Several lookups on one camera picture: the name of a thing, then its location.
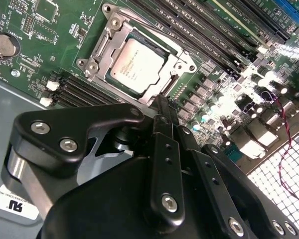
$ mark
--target ram slot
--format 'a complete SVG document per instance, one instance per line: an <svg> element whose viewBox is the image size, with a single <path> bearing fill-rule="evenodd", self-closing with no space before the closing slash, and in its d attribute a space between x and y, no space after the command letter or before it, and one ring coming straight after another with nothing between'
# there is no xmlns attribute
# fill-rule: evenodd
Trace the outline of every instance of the ram slot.
<svg viewBox="0 0 299 239"><path fill-rule="evenodd" d="M241 61L241 56L248 58L251 53L243 48L238 43L234 42L231 38L225 35L221 30L214 26L207 17L202 14L197 8L192 5L185 5L182 0L165 0L169 3L175 11L182 15L182 18L191 25L196 25L205 31L206 28L212 33L212 38L219 42L225 49L228 49L234 56Z"/></svg>
<svg viewBox="0 0 299 239"><path fill-rule="evenodd" d="M239 11L243 12L249 19L251 19L262 31L264 31L270 38L274 39L278 43L285 43L290 36L288 33L285 34L284 30L275 24L269 21L269 17L265 17L265 12L255 10L250 4L246 1L241 0L228 0L228 2L235 6Z"/></svg>
<svg viewBox="0 0 299 239"><path fill-rule="evenodd" d="M192 42L192 39L188 34L185 34L183 31L180 31L178 28L172 27L172 24L169 23L165 17L163 17L160 13L156 10L153 10L148 4L144 3L143 1L139 0L130 0L135 6L139 7L140 9L146 11L153 19L155 19L159 24L161 24L166 30L170 32L170 35L173 35L175 39L178 41L183 42L185 45L190 45L192 49L195 51L200 52L204 57L211 59L219 68L221 68L224 72L229 74L235 79L240 77L237 70L234 70L232 67L228 66L226 63L220 61L217 57L210 53L210 50L207 50L205 46L201 46L195 42Z"/></svg>
<svg viewBox="0 0 299 239"><path fill-rule="evenodd" d="M220 46L219 43L214 42L204 34L200 34L202 31L206 32L206 28L203 28L202 26L199 27L198 25L193 24L193 22L187 18L184 19L179 17L178 12L172 11L170 5L165 1L152 0L152 2L157 6L157 11L165 12L168 20L170 20L171 18L173 19L173 22L171 22L172 24L182 30L188 31L192 38L195 38L197 42L201 42L201 44L206 44L211 47L213 51L219 55L218 57L221 57L226 62L226 64L233 64L233 67L235 66L235 64L240 65L242 63L239 58L233 55L233 52L230 52L230 50L226 49L225 43L223 43L224 46Z"/></svg>
<svg viewBox="0 0 299 239"><path fill-rule="evenodd" d="M178 1L181 1L183 4L192 8L198 14L204 14L204 18L211 24L213 24L214 22L218 22L218 26L214 26L217 29L222 30L223 34L226 35L228 38L231 38L232 42L235 42L247 49L248 51L255 53L255 48L257 47L259 42L256 40L250 41L249 39L242 37L241 33L239 33L228 22L222 19L221 16L217 15L217 13L214 11L214 8L208 2L199 3L196 0Z"/></svg>

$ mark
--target capacitor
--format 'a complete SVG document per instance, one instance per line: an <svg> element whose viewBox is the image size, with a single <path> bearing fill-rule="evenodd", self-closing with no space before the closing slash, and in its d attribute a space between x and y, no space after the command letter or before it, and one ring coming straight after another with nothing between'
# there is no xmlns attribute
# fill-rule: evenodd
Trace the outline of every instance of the capacitor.
<svg viewBox="0 0 299 239"><path fill-rule="evenodd" d="M199 124L199 122L197 122L197 121L193 121L193 122L191 123L191 126L193 127L193 130L194 130L194 131L199 131L199 130L200 130L200 124Z"/></svg>
<svg viewBox="0 0 299 239"><path fill-rule="evenodd" d="M276 78L275 72L274 71L270 71L267 68L261 68L260 69L260 74L262 76L264 76L266 79L269 79L269 80L273 80L274 78Z"/></svg>
<svg viewBox="0 0 299 239"><path fill-rule="evenodd" d="M0 33L0 58L17 56L21 51L18 39L11 34Z"/></svg>
<svg viewBox="0 0 299 239"><path fill-rule="evenodd" d="M217 93L215 98L220 103L224 103L226 101L226 97L222 93Z"/></svg>
<svg viewBox="0 0 299 239"><path fill-rule="evenodd" d="M288 88L283 86L282 84L276 82L276 81L270 81L270 85L274 87L280 94L285 94L288 92Z"/></svg>
<svg viewBox="0 0 299 239"><path fill-rule="evenodd" d="M207 122L210 119L208 113L205 111L202 111L199 116L201 118L201 122Z"/></svg>
<svg viewBox="0 0 299 239"><path fill-rule="evenodd" d="M224 133L222 133L221 135L221 139L223 140L224 144L226 146L229 146L231 144L230 139L227 137L227 135L225 135Z"/></svg>
<svg viewBox="0 0 299 239"><path fill-rule="evenodd" d="M256 118L257 117L257 113L253 110L253 109L250 109L247 114L252 118Z"/></svg>
<svg viewBox="0 0 299 239"><path fill-rule="evenodd" d="M253 108L254 108L254 110L255 110L258 114L260 114L262 111L264 111L264 108L261 107L261 106L258 105L258 104L255 104L255 105L253 106Z"/></svg>
<svg viewBox="0 0 299 239"><path fill-rule="evenodd" d="M266 78L262 78L260 76L256 76L256 77L252 77L252 81L255 82L258 86L264 87L264 86L268 85L270 80L268 80Z"/></svg>
<svg viewBox="0 0 299 239"><path fill-rule="evenodd" d="M222 119L221 122L223 123L224 127L226 130L231 130L232 126L230 125L230 123L228 122L228 120L226 119Z"/></svg>
<svg viewBox="0 0 299 239"><path fill-rule="evenodd" d="M217 112L219 110L219 107L214 102L209 102L207 105L212 112Z"/></svg>

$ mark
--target silver screw head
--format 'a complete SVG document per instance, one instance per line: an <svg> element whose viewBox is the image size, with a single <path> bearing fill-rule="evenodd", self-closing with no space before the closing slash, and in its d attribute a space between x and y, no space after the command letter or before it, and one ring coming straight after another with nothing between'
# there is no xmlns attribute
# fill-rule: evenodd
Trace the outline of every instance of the silver screw head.
<svg viewBox="0 0 299 239"><path fill-rule="evenodd" d="M62 148L64 151L71 153L77 150L78 145L74 140L71 140L69 138L65 138L61 140L60 142L60 148Z"/></svg>
<svg viewBox="0 0 299 239"><path fill-rule="evenodd" d="M183 131L185 132L185 134L190 134L190 131L188 128L183 127Z"/></svg>
<svg viewBox="0 0 299 239"><path fill-rule="evenodd" d="M130 111L131 111L131 113L134 114L135 116L139 116L139 115L140 115L139 111L138 111L137 109L135 109L135 108L131 108Z"/></svg>
<svg viewBox="0 0 299 239"><path fill-rule="evenodd" d="M237 236L239 237L244 236L244 229L236 219L230 218L229 226L234 231L234 233L236 233Z"/></svg>
<svg viewBox="0 0 299 239"><path fill-rule="evenodd" d="M218 153L217 148L215 148L214 146L211 146L210 149L211 149L211 151L213 151L213 153Z"/></svg>
<svg viewBox="0 0 299 239"><path fill-rule="evenodd" d="M284 229L282 228L282 226L280 226L279 223L277 223L276 221L273 221L273 225L274 225L274 228L276 229L276 231L277 231L280 235L284 235L284 234L285 234Z"/></svg>
<svg viewBox="0 0 299 239"><path fill-rule="evenodd" d="M19 76L21 75L21 73L20 73L18 70L13 69L13 70L11 71L11 75L12 75L13 77L19 77Z"/></svg>
<svg viewBox="0 0 299 239"><path fill-rule="evenodd" d="M177 211L177 202L172 196L170 195L162 196L161 203L166 208L166 210L168 210L170 213L174 213Z"/></svg>
<svg viewBox="0 0 299 239"><path fill-rule="evenodd" d="M297 235L297 232L289 223L285 222L285 226L292 235Z"/></svg>
<svg viewBox="0 0 299 239"><path fill-rule="evenodd" d="M37 134L46 134L50 132L50 126L43 122L34 122L31 124L31 130Z"/></svg>
<svg viewBox="0 0 299 239"><path fill-rule="evenodd" d="M161 118L161 121L163 121L165 124L168 124L168 119L164 116L162 116Z"/></svg>

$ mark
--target perforated metal panel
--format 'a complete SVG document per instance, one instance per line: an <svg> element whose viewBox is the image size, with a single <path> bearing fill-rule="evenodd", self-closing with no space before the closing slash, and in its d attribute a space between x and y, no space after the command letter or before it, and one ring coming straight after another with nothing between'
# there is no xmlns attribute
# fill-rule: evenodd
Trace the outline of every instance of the perforated metal panel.
<svg viewBox="0 0 299 239"><path fill-rule="evenodd" d="M281 187L278 175L278 164L287 148L288 145L285 145L248 177L299 229L299 200ZM299 135L294 138L293 148L285 159L283 179L299 197Z"/></svg>

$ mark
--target white label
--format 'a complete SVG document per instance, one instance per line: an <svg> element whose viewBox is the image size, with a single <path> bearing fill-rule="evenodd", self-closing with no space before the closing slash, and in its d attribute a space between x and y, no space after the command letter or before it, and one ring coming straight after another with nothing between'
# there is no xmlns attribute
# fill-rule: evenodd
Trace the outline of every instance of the white label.
<svg viewBox="0 0 299 239"><path fill-rule="evenodd" d="M35 220L39 215L36 206L11 192L5 185L0 187L0 209L31 220Z"/></svg>

